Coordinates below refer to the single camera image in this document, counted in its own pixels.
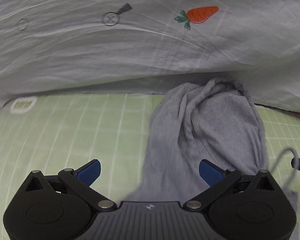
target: green carrot leaves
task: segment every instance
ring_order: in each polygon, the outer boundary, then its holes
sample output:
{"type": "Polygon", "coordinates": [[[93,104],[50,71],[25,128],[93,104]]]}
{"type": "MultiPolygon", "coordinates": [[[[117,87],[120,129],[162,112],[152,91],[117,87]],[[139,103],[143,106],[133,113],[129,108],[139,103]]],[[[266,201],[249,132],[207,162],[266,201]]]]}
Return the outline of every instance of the green carrot leaves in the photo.
{"type": "Polygon", "coordinates": [[[182,16],[177,16],[175,18],[175,20],[178,22],[178,23],[183,23],[183,22],[186,22],[185,23],[185,28],[190,30],[190,21],[188,19],[188,16],[186,14],[186,12],[184,10],[181,10],[181,13],[180,13],[182,16]]]}
{"type": "Polygon", "coordinates": [[[184,10],[181,10],[181,13],[180,13],[180,14],[181,14],[182,16],[188,18],[187,14],[186,14],[186,12],[185,12],[184,10]]]}
{"type": "Polygon", "coordinates": [[[185,28],[188,29],[188,30],[191,29],[191,27],[190,27],[190,22],[189,22],[189,21],[187,21],[187,22],[185,23],[185,28]]]}
{"type": "Polygon", "coordinates": [[[176,21],[178,21],[178,23],[183,23],[186,22],[188,20],[188,18],[183,17],[183,16],[178,16],[175,18],[176,21]]]}

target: white bedsheet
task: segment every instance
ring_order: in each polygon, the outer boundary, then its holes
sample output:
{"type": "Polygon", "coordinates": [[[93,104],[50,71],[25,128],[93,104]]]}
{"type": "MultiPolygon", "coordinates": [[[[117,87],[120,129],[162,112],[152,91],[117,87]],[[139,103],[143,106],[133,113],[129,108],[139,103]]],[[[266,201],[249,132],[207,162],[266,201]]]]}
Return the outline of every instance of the white bedsheet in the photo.
{"type": "Polygon", "coordinates": [[[300,112],[300,0],[0,0],[0,106],[116,81],[164,93],[169,75],[185,73],[231,75],[256,102],[300,112]],[[127,3],[118,23],[104,16],[127,3]],[[190,30],[175,20],[210,6],[219,9],[190,30]]]}

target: orange carrot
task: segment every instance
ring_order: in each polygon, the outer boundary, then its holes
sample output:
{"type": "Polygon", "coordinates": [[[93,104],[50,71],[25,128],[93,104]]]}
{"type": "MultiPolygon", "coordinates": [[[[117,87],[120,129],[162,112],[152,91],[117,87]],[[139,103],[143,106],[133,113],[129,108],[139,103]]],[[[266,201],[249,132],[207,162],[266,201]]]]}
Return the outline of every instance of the orange carrot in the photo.
{"type": "Polygon", "coordinates": [[[210,16],[215,14],[219,8],[217,6],[210,6],[210,7],[200,7],[200,8],[194,8],[189,10],[187,13],[185,13],[184,10],[181,11],[182,16],[178,16],[175,18],[176,21],[179,23],[186,22],[185,28],[190,30],[190,22],[192,23],[203,23],[205,20],[207,20],[210,16]]]}

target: logo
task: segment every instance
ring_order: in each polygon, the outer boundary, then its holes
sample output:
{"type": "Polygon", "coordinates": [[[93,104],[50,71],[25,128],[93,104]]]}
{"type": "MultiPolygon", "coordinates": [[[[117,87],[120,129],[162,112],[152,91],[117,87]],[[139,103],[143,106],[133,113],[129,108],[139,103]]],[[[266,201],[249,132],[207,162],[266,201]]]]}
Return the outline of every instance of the logo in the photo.
{"type": "Polygon", "coordinates": [[[152,204],[149,204],[149,205],[146,205],[145,208],[147,208],[148,210],[153,210],[155,208],[155,206],[152,204]]]}
{"type": "Polygon", "coordinates": [[[102,16],[102,23],[106,26],[115,26],[120,22],[120,16],[124,12],[130,11],[132,7],[130,4],[126,3],[123,7],[119,9],[119,11],[115,12],[107,12],[102,16]]]}
{"type": "Polygon", "coordinates": [[[182,10],[180,13],[182,16],[177,16],[175,20],[178,23],[186,22],[185,28],[190,30],[190,22],[203,23],[210,16],[214,15],[218,10],[219,7],[217,6],[194,8],[189,10],[187,13],[184,10],[182,10]]]}
{"type": "Polygon", "coordinates": [[[29,26],[29,20],[27,18],[23,18],[17,22],[17,28],[19,31],[24,31],[29,26]]]}

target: crumpled gray cloth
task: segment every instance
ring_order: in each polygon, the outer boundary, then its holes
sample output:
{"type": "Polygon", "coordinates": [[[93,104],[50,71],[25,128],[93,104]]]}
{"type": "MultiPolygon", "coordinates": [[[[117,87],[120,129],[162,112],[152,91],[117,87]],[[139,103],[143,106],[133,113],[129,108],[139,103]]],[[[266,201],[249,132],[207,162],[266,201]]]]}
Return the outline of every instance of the crumpled gray cloth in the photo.
{"type": "Polygon", "coordinates": [[[228,78],[170,90],[154,110],[143,181],[125,201],[180,201],[209,188],[199,175],[207,159],[255,175],[268,169],[263,122],[248,92],[228,78]]]}

